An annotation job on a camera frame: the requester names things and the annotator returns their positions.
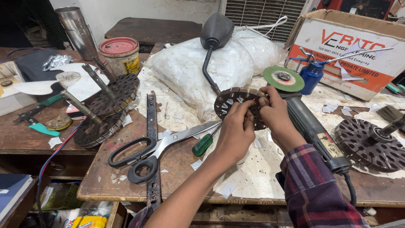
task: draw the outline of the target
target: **wooden table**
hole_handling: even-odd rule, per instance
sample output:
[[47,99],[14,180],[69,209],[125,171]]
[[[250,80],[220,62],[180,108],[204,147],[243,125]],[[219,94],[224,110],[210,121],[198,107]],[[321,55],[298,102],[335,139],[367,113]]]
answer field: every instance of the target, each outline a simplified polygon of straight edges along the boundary
[[[157,43],[152,51],[152,54],[160,50],[162,44]],[[339,107],[332,114],[344,116]],[[368,111],[367,108],[357,108],[359,111]],[[135,138],[146,135],[146,118],[136,110],[129,112],[133,123],[108,139],[100,147],[99,152],[88,170],[83,182],[77,192],[77,197],[81,200],[103,200],[103,201],[130,201],[130,202],[146,202],[146,183],[140,185],[133,184],[125,179],[119,180],[122,175],[128,175],[130,166],[124,166],[119,169],[112,168],[108,165],[108,157],[110,151],[122,146]],[[158,132],[163,132],[164,129],[159,126]],[[162,198],[166,199],[174,190],[176,190],[194,171],[190,168],[190,164],[197,161],[191,149],[197,143],[194,138],[183,142],[171,145],[164,151],[160,158],[161,168],[169,170],[168,173],[161,173]],[[122,152],[116,159],[122,159],[134,152],[144,148],[144,146],[136,145],[129,150]],[[342,176],[335,175],[337,184],[341,188],[341,192],[346,199],[350,199],[350,194],[346,182]],[[358,206],[378,206],[378,207],[405,207],[405,197],[403,191],[405,179],[389,179],[384,177],[376,177],[365,173],[358,172],[354,169],[350,171],[350,177],[357,193]],[[214,192],[211,196],[205,198],[204,203],[212,204],[272,204],[285,205],[284,199],[272,198],[236,198],[230,196],[225,199],[219,193]]]
[[[0,59],[3,59],[13,48],[0,47]],[[32,52],[33,50],[21,50],[9,55],[7,61],[15,60],[18,56]],[[93,61],[84,61],[77,51],[57,50],[60,54],[72,56],[73,62],[89,63],[94,66]],[[149,54],[139,54],[141,61],[145,61]],[[105,58],[99,54],[101,61]],[[38,101],[47,99],[47,96],[37,96]],[[12,113],[0,116],[0,168],[11,173],[24,173],[38,175],[41,166],[48,159],[57,146],[50,148],[48,142],[52,138],[28,128],[28,123],[13,123],[20,112],[26,112],[35,108],[36,105],[30,105]],[[66,111],[68,103],[61,99],[35,115],[40,123],[45,123],[54,116]],[[74,121],[71,126],[61,130],[61,140],[72,132],[79,124]],[[93,161],[98,148],[84,149],[77,146],[73,140],[67,142],[66,146],[52,159],[56,164],[63,164],[65,170],[47,169],[45,174],[52,178],[59,179],[82,179],[88,167]]]

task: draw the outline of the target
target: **sticker on grinder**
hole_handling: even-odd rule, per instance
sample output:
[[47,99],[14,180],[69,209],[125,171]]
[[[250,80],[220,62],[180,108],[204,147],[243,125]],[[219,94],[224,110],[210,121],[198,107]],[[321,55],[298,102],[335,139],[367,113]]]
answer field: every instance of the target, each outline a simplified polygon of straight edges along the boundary
[[319,140],[321,140],[321,143],[325,146],[325,148],[328,150],[333,158],[344,156],[339,148],[337,148],[336,144],[333,142],[328,133],[319,133],[316,136],[318,136]]

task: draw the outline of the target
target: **book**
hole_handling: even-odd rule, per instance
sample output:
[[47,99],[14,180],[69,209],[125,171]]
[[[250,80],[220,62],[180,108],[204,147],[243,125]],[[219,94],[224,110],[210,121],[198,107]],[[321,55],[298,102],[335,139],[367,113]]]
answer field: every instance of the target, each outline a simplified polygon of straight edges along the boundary
[[0,224],[32,182],[31,175],[0,174]]

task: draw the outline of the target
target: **grinding disc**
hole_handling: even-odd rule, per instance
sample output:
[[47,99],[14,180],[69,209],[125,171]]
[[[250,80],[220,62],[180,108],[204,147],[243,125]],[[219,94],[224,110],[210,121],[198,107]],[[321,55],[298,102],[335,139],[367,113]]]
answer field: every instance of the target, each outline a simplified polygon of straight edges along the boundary
[[45,127],[48,130],[59,131],[69,127],[71,123],[72,119],[66,113],[63,113],[48,120]]
[[102,119],[101,124],[96,124],[89,119],[83,120],[75,133],[75,143],[83,148],[92,148],[102,144],[121,128],[126,110],[122,109],[116,115]]
[[242,103],[244,101],[254,100],[256,104],[249,108],[250,112],[254,116],[253,120],[254,130],[255,131],[262,130],[267,128],[267,126],[264,124],[264,121],[262,120],[259,114],[260,109],[259,98],[261,97],[265,97],[266,99],[268,99],[268,96],[266,94],[258,92],[255,89],[234,87],[222,91],[217,96],[217,99],[215,100],[214,103],[214,110],[215,113],[219,116],[219,118],[223,120],[226,117],[227,113],[229,112],[234,102]]
[[369,131],[376,125],[361,119],[347,119],[334,129],[335,142],[341,151],[355,161],[379,172],[395,172],[405,168],[405,148],[393,137],[381,143]]
[[304,79],[293,70],[285,67],[267,67],[263,71],[264,79],[279,90],[297,92],[304,88]]
[[89,109],[100,118],[115,115],[135,100],[138,86],[139,78],[137,75],[133,73],[121,75],[108,84],[117,98],[111,100],[107,95],[100,92],[95,96]]

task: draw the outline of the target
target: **small tin can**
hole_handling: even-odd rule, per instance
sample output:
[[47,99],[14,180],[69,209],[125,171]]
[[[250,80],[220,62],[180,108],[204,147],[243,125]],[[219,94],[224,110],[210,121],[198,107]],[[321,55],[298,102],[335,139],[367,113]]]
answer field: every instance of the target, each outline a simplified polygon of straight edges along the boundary
[[98,49],[116,76],[139,73],[139,43],[128,37],[111,38],[102,42]]

